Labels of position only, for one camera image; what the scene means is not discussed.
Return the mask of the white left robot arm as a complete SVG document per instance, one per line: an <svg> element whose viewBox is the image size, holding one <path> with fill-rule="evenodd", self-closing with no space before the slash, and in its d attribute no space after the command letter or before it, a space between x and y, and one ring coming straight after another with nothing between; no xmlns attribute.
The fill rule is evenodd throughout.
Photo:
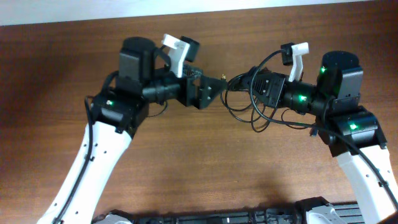
<svg viewBox="0 0 398 224"><path fill-rule="evenodd" d="M152 103L177 100L205 109L226 89L226 80L206 76L192 65L199 43L164 35L162 46L129 37L119 68L95 96L85 98L88 123L76 158L41 223L90 223L109 177L149 115Z"/></svg>

